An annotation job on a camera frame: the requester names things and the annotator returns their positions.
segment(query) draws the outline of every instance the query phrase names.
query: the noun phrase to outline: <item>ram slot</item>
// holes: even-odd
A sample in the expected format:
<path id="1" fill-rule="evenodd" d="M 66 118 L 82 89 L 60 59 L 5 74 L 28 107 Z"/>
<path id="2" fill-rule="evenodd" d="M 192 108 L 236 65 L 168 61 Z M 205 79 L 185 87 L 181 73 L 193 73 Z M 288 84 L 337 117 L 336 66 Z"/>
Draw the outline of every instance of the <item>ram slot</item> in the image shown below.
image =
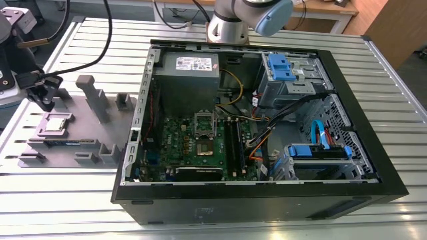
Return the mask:
<path id="1" fill-rule="evenodd" d="M 236 126 L 236 133 L 237 133 L 237 144 L 239 144 L 239 172 L 245 174 L 247 170 L 245 170 L 245 149 L 243 146 L 243 136 L 241 136 L 241 129 L 240 129 L 240 122 L 237 121 L 235 123 Z"/>
<path id="2" fill-rule="evenodd" d="M 224 126 L 224 140 L 227 150 L 227 169 L 228 175 L 236 177 L 240 170 L 240 150 L 239 150 L 239 134 L 237 124 L 235 121 L 228 121 Z"/>

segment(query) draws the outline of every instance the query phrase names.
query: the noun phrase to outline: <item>white label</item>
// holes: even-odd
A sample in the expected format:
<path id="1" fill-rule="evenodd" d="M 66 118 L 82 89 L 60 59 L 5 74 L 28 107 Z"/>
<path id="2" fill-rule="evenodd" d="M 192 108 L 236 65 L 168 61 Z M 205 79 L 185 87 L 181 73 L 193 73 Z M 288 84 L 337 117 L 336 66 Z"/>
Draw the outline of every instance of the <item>white label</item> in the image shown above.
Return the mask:
<path id="1" fill-rule="evenodd" d="M 277 150 L 273 150 L 271 156 L 275 158 L 279 156 L 279 154 L 280 154 L 280 152 Z"/>
<path id="2" fill-rule="evenodd" d="M 261 173 L 267 176 L 268 169 L 267 169 L 267 167 L 264 166 L 264 164 L 260 166 L 260 171 L 261 171 Z"/>
<path id="3" fill-rule="evenodd" d="M 256 97 L 252 98 L 252 105 L 253 107 L 259 106 L 259 99 Z"/>
<path id="4" fill-rule="evenodd" d="M 176 70 L 212 71 L 212 59 L 200 57 L 179 57 L 176 59 Z"/>
<path id="5" fill-rule="evenodd" d="M 292 69 L 292 73 L 304 75 L 304 71 L 299 69 Z"/>

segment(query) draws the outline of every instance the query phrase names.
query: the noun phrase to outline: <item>slotted metal workbench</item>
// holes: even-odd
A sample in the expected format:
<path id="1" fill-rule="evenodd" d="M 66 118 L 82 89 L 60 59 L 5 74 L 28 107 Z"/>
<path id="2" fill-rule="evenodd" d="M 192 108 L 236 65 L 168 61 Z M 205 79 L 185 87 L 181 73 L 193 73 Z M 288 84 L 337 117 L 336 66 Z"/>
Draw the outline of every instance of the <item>slotted metal workbench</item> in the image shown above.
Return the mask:
<path id="1" fill-rule="evenodd" d="M 113 21 L 107 57 L 80 73 L 62 75 L 62 87 L 82 95 L 74 81 L 90 74 L 108 94 L 137 94 L 151 39 L 205 41 L 205 27 L 171 30 L 160 23 Z M 93 61 L 107 40 L 108 23 L 73 22 L 45 65 L 52 72 Z M 280 32 L 249 33 L 252 45 L 331 51 L 371 121 L 409 195 L 367 207 L 337 220 L 217 225 L 137 225 L 111 204 L 115 169 L 28 169 L 17 167 L 25 140 L 41 113 L 26 100 L 0 137 L 0 238 L 42 239 L 425 239 L 427 115 L 376 47 L 357 36 Z"/>

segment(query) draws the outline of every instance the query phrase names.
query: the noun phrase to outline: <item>green circuit board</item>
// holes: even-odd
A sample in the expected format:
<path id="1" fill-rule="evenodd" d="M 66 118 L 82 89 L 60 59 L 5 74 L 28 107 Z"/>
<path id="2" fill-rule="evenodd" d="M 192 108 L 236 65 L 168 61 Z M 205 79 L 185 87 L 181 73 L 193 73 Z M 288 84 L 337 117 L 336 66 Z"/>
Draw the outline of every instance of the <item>green circuit board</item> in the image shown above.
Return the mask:
<path id="1" fill-rule="evenodd" d="M 227 146 L 225 146 L 225 120 L 217 119 L 212 126 L 211 118 L 197 119 L 197 128 L 204 131 L 212 128 L 216 137 L 195 137 L 195 118 L 167 118 L 163 127 L 163 144 L 159 156 L 159 165 L 151 168 L 149 176 L 155 182 L 167 182 L 164 179 L 165 168 L 208 167 L 223 169 L 224 181 L 255 181 L 257 170 L 255 165 L 245 168 L 245 174 L 229 176 L 227 169 Z M 243 140 L 252 138 L 251 125 L 247 121 L 240 122 Z"/>

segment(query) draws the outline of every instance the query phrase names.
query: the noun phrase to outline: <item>floor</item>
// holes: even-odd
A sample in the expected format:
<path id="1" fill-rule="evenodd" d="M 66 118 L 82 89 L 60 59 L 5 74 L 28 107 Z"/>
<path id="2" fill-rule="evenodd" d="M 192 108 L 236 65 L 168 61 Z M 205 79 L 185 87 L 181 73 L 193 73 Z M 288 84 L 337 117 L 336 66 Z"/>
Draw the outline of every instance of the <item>floor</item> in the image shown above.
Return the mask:
<path id="1" fill-rule="evenodd" d="M 57 11 L 57 5 L 53 1 L 37 1 L 38 8 L 45 19 L 45 24 L 33 29 L 33 35 L 36 39 L 45 38 L 50 36 L 57 30 L 61 21 L 64 12 Z M 131 6 L 117 6 L 115 5 L 111 8 L 112 17 L 120 20 L 133 20 L 133 21 L 153 21 L 155 15 L 153 10 L 149 7 L 131 7 Z M 181 18 L 172 17 L 172 12 L 165 10 L 164 18 L 168 23 L 184 23 L 184 19 L 193 19 L 193 24 L 204 24 L 204 16 L 201 13 L 197 15 L 196 10 L 187 10 L 185 12 L 179 12 Z M 86 16 L 90 18 L 107 18 L 105 8 L 101 4 L 89 4 L 89 3 L 72 3 L 70 16 L 72 20 L 76 16 Z M 50 45 L 42 46 L 36 52 L 36 62 L 38 65 L 44 66 L 46 63 L 50 54 L 56 48 L 58 41 L 53 42 Z M 417 58 L 417 55 L 413 54 L 403 66 L 397 69 L 397 73 L 404 80 L 407 86 L 409 87 L 412 93 L 417 97 L 424 108 L 427 108 L 427 59 L 421 60 Z M 17 106 L 9 105 L 6 109 L 0 107 L 0 133 L 1 129 L 5 128 L 13 112 L 17 109 Z"/>

